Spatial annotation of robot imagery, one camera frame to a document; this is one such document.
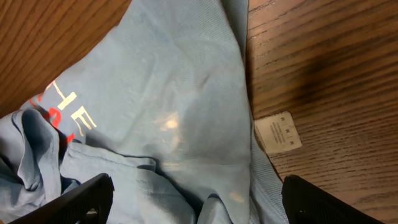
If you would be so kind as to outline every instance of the brown wood grain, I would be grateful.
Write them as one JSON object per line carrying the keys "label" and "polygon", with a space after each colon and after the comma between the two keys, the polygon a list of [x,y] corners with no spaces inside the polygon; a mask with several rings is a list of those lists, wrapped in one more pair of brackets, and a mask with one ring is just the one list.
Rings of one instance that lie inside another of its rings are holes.
{"label": "brown wood grain", "polygon": [[[131,0],[0,0],[0,116],[86,55]],[[288,110],[303,147],[270,156],[398,223],[398,1],[250,0],[254,118]]]}
{"label": "brown wood grain", "polygon": [[303,147],[270,155],[360,211],[398,223],[398,1],[251,0],[255,119],[290,111]]}

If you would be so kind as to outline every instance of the clothing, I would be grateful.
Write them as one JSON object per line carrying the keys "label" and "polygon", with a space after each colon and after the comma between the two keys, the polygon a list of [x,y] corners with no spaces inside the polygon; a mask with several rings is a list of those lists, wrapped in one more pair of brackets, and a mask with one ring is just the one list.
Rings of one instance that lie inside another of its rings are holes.
{"label": "clothing", "polygon": [[253,135],[245,21],[247,1],[133,0],[85,58],[0,121],[1,217],[105,172],[108,223],[288,223]]}

